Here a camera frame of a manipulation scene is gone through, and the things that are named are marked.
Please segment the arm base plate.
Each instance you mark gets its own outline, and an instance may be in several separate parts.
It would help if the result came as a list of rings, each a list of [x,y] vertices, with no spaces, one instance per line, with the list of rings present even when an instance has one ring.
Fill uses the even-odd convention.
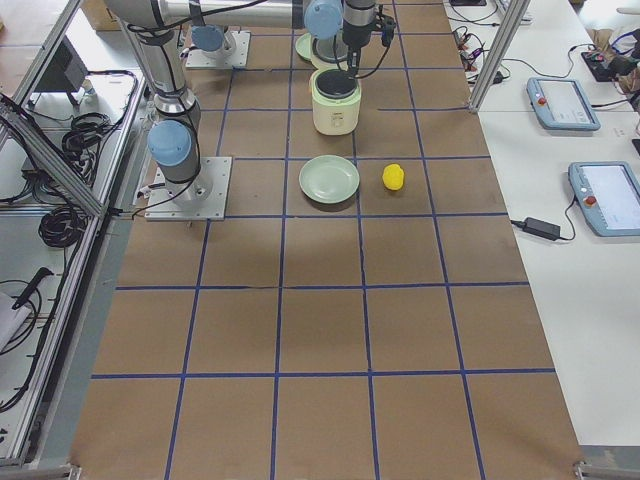
[[[250,31],[215,30],[210,37],[196,35],[186,59],[191,70],[244,69],[248,60]]]
[[[155,181],[163,186],[150,192],[151,207],[143,211],[144,217],[149,221],[223,220],[231,169],[231,157],[202,157],[199,176],[173,199],[182,186],[167,183],[161,168],[157,167]]]

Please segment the green plate near arm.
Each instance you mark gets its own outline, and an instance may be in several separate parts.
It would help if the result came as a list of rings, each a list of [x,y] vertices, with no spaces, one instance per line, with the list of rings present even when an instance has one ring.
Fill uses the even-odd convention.
[[[312,36],[310,33],[304,33],[296,40],[295,51],[302,60],[311,61]]]
[[[359,188],[356,166],[337,155],[321,155],[307,161],[299,173],[302,192],[311,200],[337,204],[348,200]]]

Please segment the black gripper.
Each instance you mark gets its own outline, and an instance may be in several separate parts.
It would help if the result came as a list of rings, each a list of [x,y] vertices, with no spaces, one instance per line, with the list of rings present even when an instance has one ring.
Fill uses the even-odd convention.
[[[343,21],[342,39],[349,50],[347,72],[350,76],[357,76],[359,73],[360,50],[370,42],[372,31],[372,22],[366,25],[353,25],[346,20]]]

